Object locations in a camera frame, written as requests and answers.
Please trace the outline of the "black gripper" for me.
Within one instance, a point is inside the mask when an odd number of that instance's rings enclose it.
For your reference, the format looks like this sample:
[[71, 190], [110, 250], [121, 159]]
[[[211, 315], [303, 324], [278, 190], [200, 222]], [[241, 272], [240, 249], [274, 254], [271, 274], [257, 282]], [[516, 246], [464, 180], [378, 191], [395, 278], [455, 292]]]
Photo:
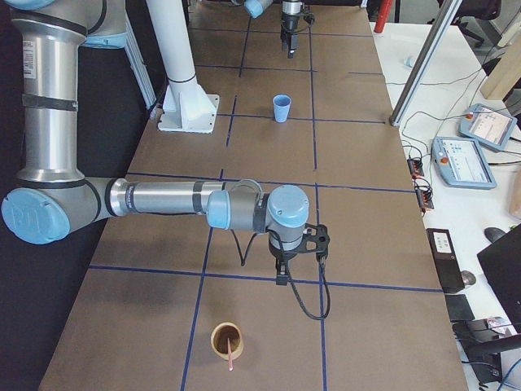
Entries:
[[269, 251], [275, 258], [276, 284], [287, 285], [287, 268], [291, 260], [297, 256], [297, 253], [293, 251], [282, 251], [271, 242], [269, 242]]
[[281, 43], [282, 51], [287, 52], [288, 58], [293, 58], [297, 49], [297, 33], [298, 23], [300, 20], [300, 12], [289, 14], [282, 12], [281, 14]]

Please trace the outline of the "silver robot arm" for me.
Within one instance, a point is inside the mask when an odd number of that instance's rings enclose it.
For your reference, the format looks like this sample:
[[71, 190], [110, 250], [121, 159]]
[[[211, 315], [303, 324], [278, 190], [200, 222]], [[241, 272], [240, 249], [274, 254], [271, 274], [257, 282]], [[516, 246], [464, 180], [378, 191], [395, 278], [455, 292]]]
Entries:
[[[293, 134], [276, 143], [249, 143], [238, 159], [228, 159], [223, 133], [158, 133], [142, 140], [147, 116], [123, 50], [76, 47], [64, 58], [77, 74], [72, 87], [80, 108], [71, 134], [75, 161], [87, 177], [216, 177], [247, 174], [269, 182], [308, 182], [310, 128], [293, 122]], [[204, 259], [207, 225], [197, 217], [130, 217], [127, 244], [109, 253], [119, 264], [190, 269]], [[53, 244], [35, 245], [1, 231], [1, 285], [7, 289], [77, 284], [94, 254], [103, 224], [96, 222]]]
[[[261, 16], [273, 3], [273, 1], [247, 0], [233, 1], [234, 4], [243, 5], [246, 12], [252, 17]], [[292, 59], [298, 48], [298, 23], [304, 14], [304, 4], [301, 1], [281, 1], [280, 39], [282, 49], [287, 52], [287, 58]]]

